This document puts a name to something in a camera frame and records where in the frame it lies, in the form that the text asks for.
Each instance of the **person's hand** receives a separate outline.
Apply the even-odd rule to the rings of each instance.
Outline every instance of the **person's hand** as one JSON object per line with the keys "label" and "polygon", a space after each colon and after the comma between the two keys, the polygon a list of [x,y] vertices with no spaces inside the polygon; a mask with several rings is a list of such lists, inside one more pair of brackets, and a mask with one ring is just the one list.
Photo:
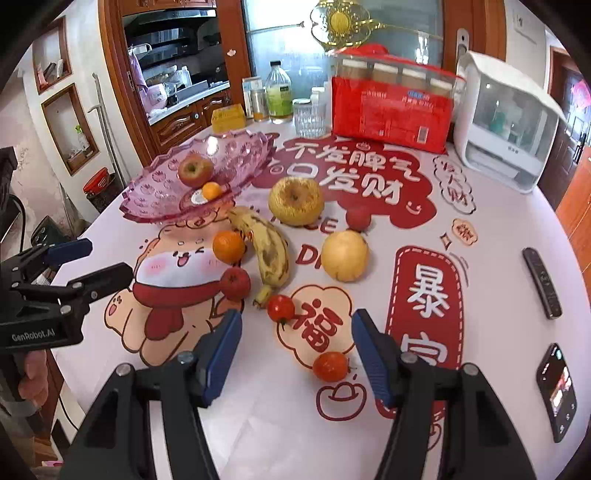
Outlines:
{"label": "person's hand", "polygon": [[18,384],[18,392],[23,400],[31,400],[42,407],[49,395],[47,383],[47,354],[45,350],[30,352],[25,357],[26,376]]}

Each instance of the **red packaged box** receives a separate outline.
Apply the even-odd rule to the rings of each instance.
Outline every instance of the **red packaged box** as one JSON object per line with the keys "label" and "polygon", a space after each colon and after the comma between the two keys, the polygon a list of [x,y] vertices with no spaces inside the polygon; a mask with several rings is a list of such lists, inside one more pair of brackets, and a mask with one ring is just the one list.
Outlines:
{"label": "red packaged box", "polygon": [[333,55],[333,133],[445,152],[464,79],[395,57],[376,44],[344,48]]}

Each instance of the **cherry tomato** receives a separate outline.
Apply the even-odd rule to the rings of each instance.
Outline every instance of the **cherry tomato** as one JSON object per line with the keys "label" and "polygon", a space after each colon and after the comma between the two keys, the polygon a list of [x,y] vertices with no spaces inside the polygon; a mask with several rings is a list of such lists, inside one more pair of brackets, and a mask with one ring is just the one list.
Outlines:
{"label": "cherry tomato", "polygon": [[349,360],[344,353],[325,352],[314,360],[314,374],[325,382],[340,382],[349,373]]}
{"label": "cherry tomato", "polygon": [[291,298],[285,295],[273,295],[267,303],[267,313],[273,322],[289,322],[296,316],[296,306]]}

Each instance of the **plastic bottle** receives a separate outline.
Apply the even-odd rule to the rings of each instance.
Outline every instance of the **plastic bottle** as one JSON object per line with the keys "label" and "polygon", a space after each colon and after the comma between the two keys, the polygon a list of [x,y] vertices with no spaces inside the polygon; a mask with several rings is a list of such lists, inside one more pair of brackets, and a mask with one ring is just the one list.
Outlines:
{"label": "plastic bottle", "polygon": [[280,61],[271,62],[271,73],[265,83],[269,115],[274,124],[289,122],[293,118],[291,80]]}
{"label": "plastic bottle", "polygon": [[82,151],[85,151],[90,147],[90,144],[80,125],[76,125],[76,132],[78,133],[78,145]]}

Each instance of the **tv remote control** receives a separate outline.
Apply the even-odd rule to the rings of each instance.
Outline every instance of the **tv remote control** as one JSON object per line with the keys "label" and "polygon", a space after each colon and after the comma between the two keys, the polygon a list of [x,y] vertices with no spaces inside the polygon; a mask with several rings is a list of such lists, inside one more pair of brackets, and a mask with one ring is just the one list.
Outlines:
{"label": "tv remote control", "polygon": [[535,248],[531,247],[524,248],[522,253],[527,268],[530,269],[531,276],[534,279],[534,284],[544,306],[546,317],[550,320],[560,317],[562,315],[562,307],[558,300],[558,294],[554,289],[554,285],[544,262],[542,262],[540,254]]}

